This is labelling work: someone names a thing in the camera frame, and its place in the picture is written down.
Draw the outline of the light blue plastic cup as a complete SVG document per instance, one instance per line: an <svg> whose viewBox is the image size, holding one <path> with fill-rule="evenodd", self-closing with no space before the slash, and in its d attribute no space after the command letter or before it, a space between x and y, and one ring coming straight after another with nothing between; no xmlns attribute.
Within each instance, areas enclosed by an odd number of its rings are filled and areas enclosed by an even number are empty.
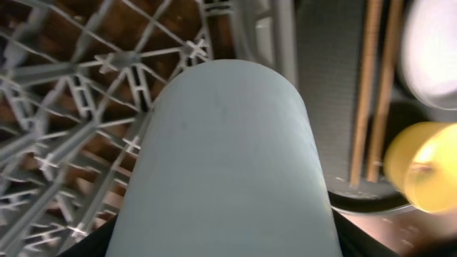
<svg viewBox="0 0 457 257"><path fill-rule="evenodd" d="M161 92L108 256L340 256L306 107L249 61L191 67Z"/></svg>

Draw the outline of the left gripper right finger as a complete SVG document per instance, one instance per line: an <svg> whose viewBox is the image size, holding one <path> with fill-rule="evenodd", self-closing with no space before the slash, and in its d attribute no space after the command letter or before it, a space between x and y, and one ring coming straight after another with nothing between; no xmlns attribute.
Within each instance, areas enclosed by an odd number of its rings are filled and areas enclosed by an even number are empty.
<svg viewBox="0 0 457 257"><path fill-rule="evenodd" d="M372 238L338 211L333 211L343 257L398 257L398 254Z"/></svg>

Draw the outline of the white round plate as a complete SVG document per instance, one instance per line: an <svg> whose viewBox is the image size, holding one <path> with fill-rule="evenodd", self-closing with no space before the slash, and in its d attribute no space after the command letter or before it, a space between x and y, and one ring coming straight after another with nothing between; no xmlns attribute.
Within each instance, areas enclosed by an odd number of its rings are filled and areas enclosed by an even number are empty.
<svg viewBox="0 0 457 257"><path fill-rule="evenodd" d="M456 1L412 1L399 57L401 78L423 104L456 109Z"/></svg>

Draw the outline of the wooden chopstick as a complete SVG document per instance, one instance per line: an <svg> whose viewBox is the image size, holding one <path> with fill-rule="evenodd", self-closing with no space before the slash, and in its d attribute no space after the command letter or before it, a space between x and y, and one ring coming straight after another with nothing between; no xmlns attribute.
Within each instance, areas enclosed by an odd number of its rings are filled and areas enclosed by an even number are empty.
<svg viewBox="0 0 457 257"><path fill-rule="evenodd" d="M398 35L403 10L402 0L392 0L389 4L386 31L380 67L376 110L373 115L371 140L368 150L366 180L376 183L382 162L382 148L386 134L386 121L389 112L391 89L393 86Z"/></svg>
<svg viewBox="0 0 457 257"><path fill-rule="evenodd" d="M363 153L365 149L369 118L368 111L371 104L373 75L376 65L382 8L382 1L366 1L361 62L358 79L358 102L356 106L356 118L353 126L353 148L350 170L351 188L357 188L361 179Z"/></svg>

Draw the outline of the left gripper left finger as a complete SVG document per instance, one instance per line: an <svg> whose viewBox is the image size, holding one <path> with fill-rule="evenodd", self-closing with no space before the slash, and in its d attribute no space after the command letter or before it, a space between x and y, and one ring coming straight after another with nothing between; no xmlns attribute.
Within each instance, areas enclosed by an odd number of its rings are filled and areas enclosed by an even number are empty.
<svg viewBox="0 0 457 257"><path fill-rule="evenodd" d="M89 234L57 257L104 257L109 247L118 216L115 215L100 228Z"/></svg>

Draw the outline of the yellow bowl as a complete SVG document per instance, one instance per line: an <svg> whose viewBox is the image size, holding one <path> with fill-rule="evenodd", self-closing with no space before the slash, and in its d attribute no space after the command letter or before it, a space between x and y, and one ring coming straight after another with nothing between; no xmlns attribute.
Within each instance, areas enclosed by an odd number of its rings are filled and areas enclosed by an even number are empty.
<svg viewBox="0 0 457 257"><path fill-rule="evenodd" d="M392 141L383 162L386 178L415 208L456 208L456 124L421 122Z"/></svg>

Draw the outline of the brown food scraps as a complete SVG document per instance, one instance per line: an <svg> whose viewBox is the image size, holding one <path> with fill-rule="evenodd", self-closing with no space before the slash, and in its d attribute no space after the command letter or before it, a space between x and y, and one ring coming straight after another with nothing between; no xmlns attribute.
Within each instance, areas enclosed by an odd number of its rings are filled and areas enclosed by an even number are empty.
<svg viewBox="0 0 457 257"><path fill-rule="evenodd" d="M434 171L431 162L413 162L410 167L410 175L414 177L425 177Z"/></svg>

